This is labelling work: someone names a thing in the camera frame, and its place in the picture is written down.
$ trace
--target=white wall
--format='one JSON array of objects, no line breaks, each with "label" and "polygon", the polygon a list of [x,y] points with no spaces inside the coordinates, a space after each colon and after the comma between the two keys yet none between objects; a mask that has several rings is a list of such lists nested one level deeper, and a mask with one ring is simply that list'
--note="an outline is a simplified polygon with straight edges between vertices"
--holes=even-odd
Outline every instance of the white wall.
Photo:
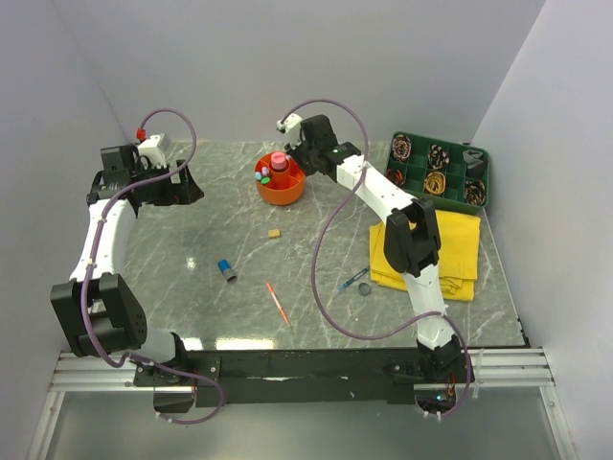
[{"label": "white wall", "polygon": [[613,4],[549,0],[475,145],[490,222],[583,459],[613,457]]},{"label": "white wall", "polygon": [[49,1],[0,4],[0,60],[0,458],[19,459],[65,343],[49,292],[79,257],[99,148],[125,138]]},{"label": "white wall", "polygon": [[[270,140],[294,104],[329,97],[357,111],[373,139],[411,129],[462,141],[543,1],[53,0],[125,132],[172,105],[200,137]],[[336,109],[304,113],[315,110],[359,140]],[[176,126],[171,134],[188,137]]]}]

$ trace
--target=blue pen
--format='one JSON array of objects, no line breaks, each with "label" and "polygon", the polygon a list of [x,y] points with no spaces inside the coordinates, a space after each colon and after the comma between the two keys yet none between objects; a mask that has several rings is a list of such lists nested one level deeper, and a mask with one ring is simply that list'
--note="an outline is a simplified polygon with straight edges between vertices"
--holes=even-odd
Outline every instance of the blue pen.
[{"label": "blue pen", "polygon": [[355,275],[353,275],[349,280],[347,280],[345,283],[343,283],[337,290],[336,293],[334,294],[335,298],[337,297],[339,294],[342,294],[343,291],[348,288],[355,280],[360,279],[362,276],[364,276],[366,273],[368,273],[368,270],[370,270],[371,268],[369,266],[367,266],[366,268],[364,268],[363,270],[361,270],[359,273],[356,273]]}]

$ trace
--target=yellow cloth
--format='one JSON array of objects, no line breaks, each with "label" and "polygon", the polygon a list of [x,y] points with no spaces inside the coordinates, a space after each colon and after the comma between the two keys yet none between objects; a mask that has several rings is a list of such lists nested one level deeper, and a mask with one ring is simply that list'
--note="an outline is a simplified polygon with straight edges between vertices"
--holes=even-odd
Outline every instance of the yellow cloth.
[{"label": "yellow cloth", "polygon": [[[439,278],[443,297],[470,301],[475,297],[479,261],[480,218],[464,214],[437,211],[441,234]],[[383,254],[385,224],[371,227],[371,279],[388,288],[406,290],[402,276],[387,263]]]}]

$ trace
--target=cable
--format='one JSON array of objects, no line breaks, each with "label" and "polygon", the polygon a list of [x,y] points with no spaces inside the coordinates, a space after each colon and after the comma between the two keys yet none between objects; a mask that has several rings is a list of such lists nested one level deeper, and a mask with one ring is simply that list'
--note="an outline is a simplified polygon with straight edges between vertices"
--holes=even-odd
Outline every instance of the cable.
[{"label": "cable", "polygon": [[[366,133],[366,128],[364,127],[364,124],[359,119],[359,117],[355,114],[355,112],[353,112],[350,108],[348,108],[343,103],[339,103],[339,102],[331,100],[331,99],[311,99],[311,100],[308,100],[308,101],[304,101],[303,103],[299,103],[298,105],[293,107],[291,110],[289,110],[284,115],[284,117],[281,118],[281,123],[283,123],[285,121],[285,119],[289,115],[294,113],[299,108],[302,108],[305,105],[310,105],[310,104],[314,104],[314,103],[324,103],[324,104],[336,105],[337,107],[340,107],[343,110],[345,110],[347,113],[349,113],[353,117],[355,122],[358,124],[358,126],[360,128],[360,131],[362,132],[362,137],[364,139],[364,161],[365,162],[368,161],[368,157],[369,157],[369,153],[370,153],[370,145],[369,145],[369,141],[368,141],[368,134]],[[356,338],[358,340],[380,340],[382,338],[387,338],[389,336],[392,336],[394,334],[399,333],[400,331],[403,331],[404,329],[406,329],[409,326],[417,323],[419,320],[421,320],[423,318],[426,318],[426,317],[429,317],[429,316],[442,316],[445,319],[445,321],[449,324],[449,326],[451,326],[451,329],[453,329],[453,331],[456,333],[456,335],[460,339],[460,342],[462,343],[462,347],[464,348],[464,353],[465,353],[466,374],[467,374],[465,391],[463,392],[462,396],[460,397],[460,399],[458,400],[456,405],[452,409],[450,409],[448,412],[445,412],[445,414],[443,414],[444,416],[447,416],[447,415],[453,413],[455,411],[455,409],[457,407],[459,407],[464,402],[464,400],[466,398],[466,395],[468,393],[468,388],[470,387],[470,369],[471,369],[470,355],[468,354],[468,346],[467,346],[467,344],[465,342],[464,337],[462,336],[462,333],[460,332],[458,327],[453,323],[453,321],[451,321],[451,318],[449,318],[449,316],[447,316],[444,313],[441,313],[440,311],[428,311],[426,313],[419,314],[418,316],[414,316],[413,318],[409,319],[407,322],[401,324],[397,328],[395,328],[395,329],[393,329],[393,330],[391,330],[391,331],[389,331],[387,333],[380,333],[378,335],[364,335],[364,334],[361,334],[361,333],[352,333],[350,331],[347,331],[342,326],[337,324],[332,319],[332,317],[328,314],[328,312],[326,311],[326,308],[324,307],[324,304],[322,303],[322,300],[321,300],[321,298],[319,296],[319,290],[317,289],[317,280],[316,280],[316,276],[315,276],[315,271],[316,271],[316,267],[317,267],[317,257],[319,256],[319,250],[321,249],[321,246],[322,246],[322,240],[324,239],[324,236],[326,235],[326,232],[328,231],[328,228],[329,228],[330,224],[332,223],[332,221],[334,220],[334,218],[338,215],[338,213],[341,211],[341,209],[343,209],[345,207],[345,205],[349,202],[350,198],[353,195],[355,195],[355,192],[357,191],[357,189],[359,189],[362,186],[362,184],[364,183],[364,179],[366,178],[366,170],[367,170],[366,168],[362,168],[362,174],[360,174],[360,178],[357,181],[357,184],[355,184],[355,186],[350,190],[350,192],[345,196],[345,198],[343,198],[343,200],[338,205],[338,207],[334,210],[334,212],[332,212],[332,214],[326,220],[326,222],[324,223],[324,226],[322,227],[322,230],[321,230],[321,232],[319,234],[319,237],[317,238],[317,242],[315,243],[315,249],[313,251],[313,259],[312,259],[311,264],[310,264],[310,284],[311,284],[311,288],[312,288],[312,291],[313,291],[313,297],[315,297],[315,303],[317,304],[317,308],[319,309],[319,311],[322,313],[322,315],[326,318],[326,320],[329,322],[329,324],[336,331],[338,331],[339,333],[344,334],[344,335],[346,335],[348,337]]]},{"label": "cable", "polygon": [[169,171],[169,172],[167,172],[165,174],[162,174],[160,176],[157,176],[157,177],[152,177],[150,179],[140,180],[138,182],[134,182],[134,183],[128,185],[124,189],[121,189],[114,196],[112,196],[108,200],[106,205],[102,208],[101,216],[100,216],[100,219],[98,220],[98,225],[96,227],[96,232],[94,233],[94,240],[92,241],[92,248],[91,248],[91,250],[89,252],[89,264],[88,264],[87,268],[85,269],[85,277],[83,278],[83,284],[82,284],[82,287],[81,287],[81,290],[80,290],[80,312],[81,312],[81,317],[83,319],[83,324],[85,325],[85,330],[87,330],[87,336],[91,340],[92,345],[94,346],[94,349],[96,350],[96,353],[98,353],[98,356],[101,357],[102,360],[104,362],[106,362],[109,366],[114,367],[116,369],[119,369],[120,367],[122,367],[125,364],[125,360],[127,358],[131,357],[135,361],[140,361],[140,362],[142,362],[144,364],[154,365],[155,367],[157,367],[157,368],[159,368],[159,369],[161,369],[163,371],[175,374],[177,376],[187,377],[189,379],[200,380],[200,381],[203,381],[203,382],[207,383],[208,385],[214,386],[217,389],[217,391],[219,392],[219,403],[217,404],[216,408],[213,409],[213,411],[210,414],[208,414],[208,415],[206,415],[206,416],[204,416],[204,417],[202,417],[200,419],[196,419],[196,420],[175,420],[175,419],[172,419],[171,417],[169,417],[166,414],[160,414],[161,418],[163,418],[164,420],[167,420],[168,422],[173,423],[173,424],[177,424],[177,425],[194,425],[194,424],[199,424],[200,422],[204,422],[206,420],[209,420],[225,404],[226,395],[225,395],[225,392],[223,391],[223,388],[219,385],[219,383],[217,383],[213,379],[209,379],[209,378],[204,377],[204,376],[199,376],[199,375],[196,375],[196,374],[190,374],[188,372],[178,371],[176,369],[171,369],[170,367],[165,366],[164,364],[160,364],[159,362],[155,362],[155,361],[153,361],[153,360],[151,360],[151,359],[149,359],[147,357],[139,356],[139,355],[134,355],[134,354],[131,354],[131,353],[124,353],[120,357],[119,362],[118,361],[114,361],[108,355],[108,353],[104,350],[104,348],[102,347],[102,344],[100,343],[100,341],[96,337],[96,334],[94,333],[94,329],[92,327],[91,319],[89,317],[89,313],[87,312],[87,290],[89,288],[89,282],[91,281],[92,276],[94,274],[94,268],[96,267],[96,256],[98,255],[98,249],[100,247],[100,242],[101,242],[101,239],[102,239],[102,230],[104,228],[104,224],[106,223],[106,216],[108,216],[108,213],[110,212],[111,208],[115,205],[115,203],[117,203],[117,201],[122,196],[124,196],[125,194],[131,192],[132,190],[134,190],[134,189],[136,189],[138,187],[142,187],[144,185],[148,185],[148,184],[152,184],[154,182],[158,182],[160,180],[166,180],[166,179],[174,176],[175,174],[180,173],[181,171],[183,171],[184,169],[186,169],[188,167],[188,164],[190,163],[190,161],[192,161],[192,158],[195,155],[195,148],[196,148],[195,129],[194,129],[193,125],[192,125],[192,122],[190,122],[190,120],[188,120],[188,118],[185,115],[183,115],[181,112],[179,112],[177,110],[174,110],[172,108],[158,108],[157,110],[153,110],[143,120],[143,122],[139,126],[139,131],[145,129],[145,124],[148,122],[148,120],[153,115],[155,115],[157,113],[161,113],[161,112],[173,113],[174,115],[176,115],[177,117],[179,117],[181,120],[183,120],[186,123],[186,125],[190,129],[190,133],[192,135],[192,150],[190,151],[190,154],[186,158],[185,162],[183,162],[181,165],[179,165],[175,170]]}]

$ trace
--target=orange pencil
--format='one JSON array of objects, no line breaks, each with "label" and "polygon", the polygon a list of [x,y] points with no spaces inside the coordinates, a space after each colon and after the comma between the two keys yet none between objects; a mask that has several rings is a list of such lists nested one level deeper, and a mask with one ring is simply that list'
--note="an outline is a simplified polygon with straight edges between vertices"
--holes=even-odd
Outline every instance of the orange pencil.
[{"label": "orange pencil", "polygon": [[270,291],[270,295],[272,296],[272,300],[275,301],[275,305],[277,306],[277,308],[281,312],[281,316],[284,318],[285,322],[287,323],[287,326],[289,326],[291,328],[291,323],[289,322],[289,319],[287,318],[287,315],[285,314],[284,308],[279,303],[279,299],[277,298],[277,294],[275,294],[275,289],[273,289],[272,286],[270,286],[270,283],[268,283],[268,282],[266,282],[266,285],[268,286],[268,290]]}]

